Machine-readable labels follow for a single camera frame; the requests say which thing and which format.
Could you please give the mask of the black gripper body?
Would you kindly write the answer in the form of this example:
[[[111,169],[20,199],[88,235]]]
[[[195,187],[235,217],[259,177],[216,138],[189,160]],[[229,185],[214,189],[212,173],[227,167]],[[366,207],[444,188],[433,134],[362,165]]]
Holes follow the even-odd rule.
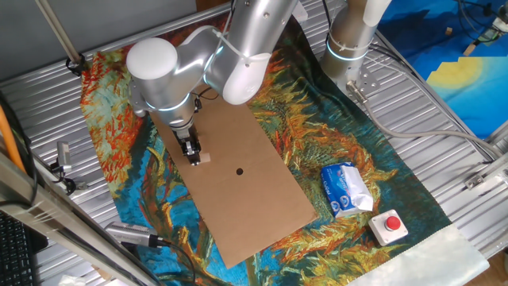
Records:
[[[198,133],[193,121],[189,121],[182,126],[172,126],[171,130],[180,144],[184,144],[187,141],[192,143],[198,141]]]

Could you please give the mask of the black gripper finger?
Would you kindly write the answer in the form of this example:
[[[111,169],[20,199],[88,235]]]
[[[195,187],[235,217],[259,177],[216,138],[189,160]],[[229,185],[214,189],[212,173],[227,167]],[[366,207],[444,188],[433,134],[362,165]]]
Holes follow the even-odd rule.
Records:
[[[183,155],[188,159],[191,165],[198,165],[201,163],[201,145],[198,139],[188,137],[180,144]]]

